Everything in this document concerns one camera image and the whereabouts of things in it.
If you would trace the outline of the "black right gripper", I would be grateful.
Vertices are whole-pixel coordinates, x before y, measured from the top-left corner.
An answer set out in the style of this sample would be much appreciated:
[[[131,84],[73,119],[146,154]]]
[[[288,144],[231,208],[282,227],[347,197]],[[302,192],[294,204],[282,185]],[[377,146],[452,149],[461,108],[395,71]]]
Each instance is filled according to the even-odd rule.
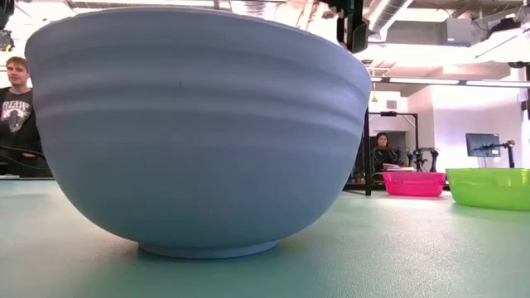
[[[350,53],[368,47],[369,21],[363,17],[363,0],[337,1],[337,41]]]

